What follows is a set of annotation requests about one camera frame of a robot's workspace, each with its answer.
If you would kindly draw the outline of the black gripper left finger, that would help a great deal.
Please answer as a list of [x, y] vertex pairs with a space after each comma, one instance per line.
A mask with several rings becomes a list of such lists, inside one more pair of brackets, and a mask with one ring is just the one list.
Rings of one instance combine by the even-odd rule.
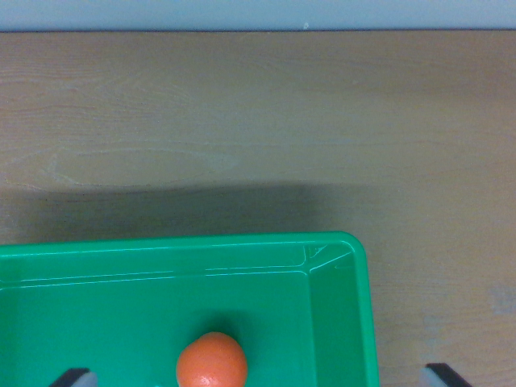
[[89, 368], [69, 368], [50, 387], [98, 387], [98, 376]]

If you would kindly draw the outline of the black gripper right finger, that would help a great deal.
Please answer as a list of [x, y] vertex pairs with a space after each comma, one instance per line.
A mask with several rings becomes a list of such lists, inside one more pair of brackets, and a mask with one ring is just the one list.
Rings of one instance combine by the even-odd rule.
[[446, 363], [426, 364], [419, 373], [419, 387], [472, 387]]

